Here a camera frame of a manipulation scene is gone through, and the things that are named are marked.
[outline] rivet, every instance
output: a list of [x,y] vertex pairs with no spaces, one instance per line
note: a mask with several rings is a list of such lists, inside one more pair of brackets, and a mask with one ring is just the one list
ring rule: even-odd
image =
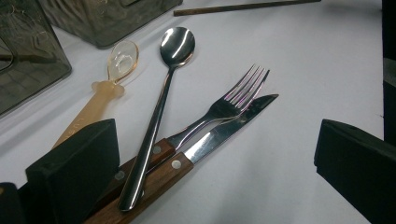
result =
[[172,161],[172,167],[174,169],[180,169],[181,167],[181,162],[180,161]]
[[159,154],[159,153],[161,153],[161,148],[158,147],[158,146],[155,146],[155,147],[152,149],[152,153],[154,153],[154,154]]
[[114,178],[116,178],[116,180],[122,180],[124,177],[125,177],[125,173],[122,170],[120,170],[118,173],[114,175]]

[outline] white table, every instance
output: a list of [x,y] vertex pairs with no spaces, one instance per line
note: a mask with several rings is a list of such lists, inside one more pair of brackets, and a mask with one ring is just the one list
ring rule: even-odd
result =
[[[176,9],[258,3],[185,0]],[[195,35],[191,61],[175,73],[158,140],[200,118],[257,63],[271,68],[261,95],[278,93],[242,132],[197,164],[134,223],[367,223],[313,163],[320,123],[334,119],[383,138],[380,0],[320,3],[188,17],[162,15],[127,39],[140,48],[137,78],[110,105],[120,158],[137,154],[167,67],[164,31]],[[18,187],[106,79],[102,50],[55,29],[70,77],[0,119],[0,181]]]

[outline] glass dish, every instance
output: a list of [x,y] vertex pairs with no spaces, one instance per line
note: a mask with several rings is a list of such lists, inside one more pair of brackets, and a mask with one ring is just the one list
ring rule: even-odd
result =
[[71,70],[36,0],[0,2],[0,115]]
[[49,21],[99,49],[112,47],[182,0],[40,0]]

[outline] steak knife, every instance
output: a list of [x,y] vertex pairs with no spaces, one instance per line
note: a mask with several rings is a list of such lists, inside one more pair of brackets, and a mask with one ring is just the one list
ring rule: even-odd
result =
[[[146,177],[142,198],[130,212],[123,213],[117,208],[119,200],[119,198],[117,198],[111,203],[108,203],[104,208],[98,210],[87,219],[85,223],[127,223],[133,220],[167,190],[174,186],[178,180],[192,170],[197,162],[214,151],[217,147],[221,146],[222,143],[227,141],[244,125],[255,118],[265,107],[271,104],[277,96],[277,94],[273,94],[255,99],[247,111],[240,117],[231,121],[222,122],[205,134],[193,146],[189,147],[184,152],[179,152],[176,156],[152,169],[152,172]],[[159,144],[164,143],[165,140],[166,139],[161,140]],[[166,150],[168,151],[170,148],[171,154],[174,154],[175,151],[172,146],[169,146],[169,144],[167,145],[168,146],[165,146]]]

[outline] spoon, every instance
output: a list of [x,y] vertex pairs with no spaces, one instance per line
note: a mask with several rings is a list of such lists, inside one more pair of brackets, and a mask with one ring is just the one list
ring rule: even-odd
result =
[[124,88],[118,83],[134,71],[138,56],[139,49],[134,42],[124,40],[114,47],[107,58],[108,80],[92,83],[95,95],[66,128],[53,148],[83,127],[101,119],[107,104],[112,99],[123,95]]
[[171,28],[163,35],[160,46],[163,61],[169,67],[168,74],[163,84],[157,105],[155,106],[146,135],[143,139],[142,146],[136,156],[131,173],[125,182],[122,190],[119,209],[121,211],[129,211],[136,204],[141,196],[146,171],[151,157],[152,147],[157,136],[160,126],[163,108],[166,102],[166,96],[169,92],[172,76],[175,70],[186,64],[195,48],[195,39],[192,32],[184,27]]

